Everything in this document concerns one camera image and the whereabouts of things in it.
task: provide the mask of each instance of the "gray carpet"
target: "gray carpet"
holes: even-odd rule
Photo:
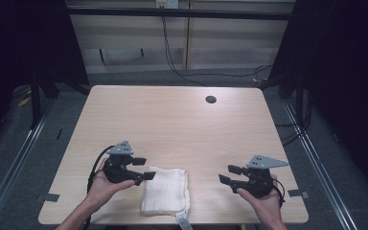
[[[215,73],[244,75],[252,69],[213,70]],[[259,78],[267,76],[269,69],[259,73]],[[211,73],[211,70],[196,70],[188,73]],[[199,84],[184,80],[172,71],[138,72],[127,74],[100,74],[89,76],[91,85],[95,84],[136,84],[136,85],[187,85]],[[186,77],[208,86],[253,87],[256,76],[228,77],[202,75]],[[58,169],[59,162],[71,138],[80,116],[86,96],[74,92],[60,84],[60,95],[48,116],[46,124],[35,143],[33,150],[17,179],[11,195],[0,214],[0,229],[53,229],[38,223],[38,213],[42,203],[36,201],[40,194],[48,193]],[[277,88],[264,91],[268,107],[275,124],[288,124],[290,120],[283,103],[278,97]],[[7,124],[0,135],[0,181],[11,165],[11,161],[22,145],[29,131],[31,118],[30,105],[12,106],[7,116]],[[350,209],[358,229],[368,229],[368,180],[352,162],[343,144],[337,143],[333,132],[319,112],[312,109],[308,134],[312,139],[323,164],[343,200]],[[292,126],[279,126],[280,138],[294,132]],[[310,219],[304,224],[288,224],[288,229],[343,229],[334,208],[319,183],[310,160],[299,140],[285,146],[285,151],[301,191],[309,193],[305,203]],[[263,229],[262,226],[248,226],[249,229]],[[90,229],[104,229],[92,225]]]

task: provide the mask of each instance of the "white towel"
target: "white towel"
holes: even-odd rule
[[[153,166],[149,167],[149,171],[156,172],[156,175],[153,180],[146,181],[142,212],[147,215],[187,214],[190,210],[187,171],[163,170]]]

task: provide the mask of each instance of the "person's hand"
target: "person's hand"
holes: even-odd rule
[[[273,185],[277,187],[277,176],[272,174]],[[276,190],[271,190],[270,194],[256,198],[245,189],[237,189],[238,194],[249,202],[256,212],[259,220],[267,229],[286,229],[280,212],[279,193]]]
[[[91,189],[84,201],[80,203],[76,209],[62,222],[57,230],[77,230],[81,229],[85,220],[93,213],[100,210],[112,196],[123,189],[127,189],[135,184],[133,180],[113,184],[109,182],[102,171],[105,160],[101,163],[94,177]]]
[[[118,191],[130,188],[135,184],[133,180],[126,180],[118,184],[109,182],[103,172],[103,167],[106,159],[107,158],[102,161],[99,169],[97,170],[91,189],[89,190],[88,195],[83,201],[87,202],[90,207],[94,209],[94,212],[97,212]]]

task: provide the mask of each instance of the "wooden table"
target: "wooden table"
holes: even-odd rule
[[[206,97],[214,96],[215,103]],[[256,154],[287,161],[263,93],[259,89],[178,86],[95,86],[74,130],[50,194],[39,215],[43,224],[61,223],[85,198],[88,175],[100,152],[128,140],[134,157],[149,166],[185,169],[189,176],[192,224],[259,222],[252,207],[219,182],[245,176],[227,171],[244,167]],[[290,166],[271,169],[286,191],[297,184]],[[145,217],[140,212],[145,183],[120,191],[92,217],[100,224],[176,223],[175,217]],[[300,196],[282,208],[284,222],[305,222],[308,213]]]

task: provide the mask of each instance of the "table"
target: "table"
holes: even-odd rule
[[[206,97],[214,96],[215,103]],[[128,140],[134,157],[145,166],[185,169],[189,176],[192,224],[259,222],[252,207],[219,182],[245,176],[227,171],[244,167],[256,154],[287,160],[261,90],[254,88],[181,86],[94,86],[64,153],[50,194],[38,217],[42,224],[61,223],[85,198],[87,178],[100,152]],[[290,166],[271,169],[286,191],[298,189]],[[145,217],[140,204],[145,183],[120,191],[92,216],[98,224],[169,224],[175,217]],[[284,222],[308,220],[302,197],[289,197],[282,208]]]

